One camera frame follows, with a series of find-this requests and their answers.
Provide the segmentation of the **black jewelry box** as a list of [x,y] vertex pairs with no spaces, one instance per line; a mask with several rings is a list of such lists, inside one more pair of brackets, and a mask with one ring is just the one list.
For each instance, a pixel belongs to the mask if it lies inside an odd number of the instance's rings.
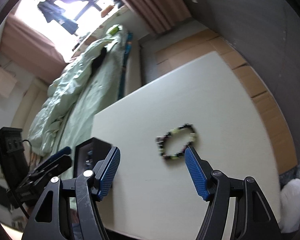
[[106,158],[112,146],[112,144],[95,137],[77,145],[75,148],[73,177],[78,177],[86,170],[92,170],[98,161]]

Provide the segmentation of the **black speaker cabinet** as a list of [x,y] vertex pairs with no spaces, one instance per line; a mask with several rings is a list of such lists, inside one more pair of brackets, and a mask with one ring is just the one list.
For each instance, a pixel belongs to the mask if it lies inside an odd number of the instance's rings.
[[16,189],[29,172],[24,155],[21,128],[0,129],[0,168],[8,185],[8,198],[14,208],[20,206]]

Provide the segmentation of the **pink curtain left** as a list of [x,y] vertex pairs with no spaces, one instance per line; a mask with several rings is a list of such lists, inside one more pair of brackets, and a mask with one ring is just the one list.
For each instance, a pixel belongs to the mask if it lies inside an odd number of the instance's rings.
[[49,84],[61,75],[66,66],[62,55],[51,40],[13,14],[9,14],[6,18],[0,52]]

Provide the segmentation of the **pink curtain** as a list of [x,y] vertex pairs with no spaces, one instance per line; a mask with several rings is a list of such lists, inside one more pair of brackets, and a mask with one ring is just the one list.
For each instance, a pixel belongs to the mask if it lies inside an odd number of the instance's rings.
[[192,16],[183,0],[122,0],[147,25],[160,35],[172,30]]
[[66,66],[62,55],[51,40],[13,14],[9,14],[6,18],[0,52],[49,84],[61,75]]

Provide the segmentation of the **green box on bed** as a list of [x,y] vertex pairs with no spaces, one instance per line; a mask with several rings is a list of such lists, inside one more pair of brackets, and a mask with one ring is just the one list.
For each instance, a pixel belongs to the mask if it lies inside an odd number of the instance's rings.
[[121,30],[121,26],[119,24],[113,25],[111,28],[108,29],[107,34],[110,36],[114,36]]

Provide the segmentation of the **flattened cardboard sheets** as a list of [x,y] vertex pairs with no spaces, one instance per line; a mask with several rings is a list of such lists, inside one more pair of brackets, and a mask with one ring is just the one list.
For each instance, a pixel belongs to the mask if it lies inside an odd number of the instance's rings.
[[155,52],[159,75],[212,51],[221,56],[253,101],[267,130],[279,174],[296,167],[298,160],[293,138],[276,100],[244,57],[218,33],[205,29]]

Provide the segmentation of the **pink curtain right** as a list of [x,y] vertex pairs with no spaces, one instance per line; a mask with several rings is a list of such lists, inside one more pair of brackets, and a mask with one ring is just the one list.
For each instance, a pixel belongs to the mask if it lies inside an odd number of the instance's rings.
[[160,35],[172,30],[192,16],[183,0],[122,0],[147,25]]

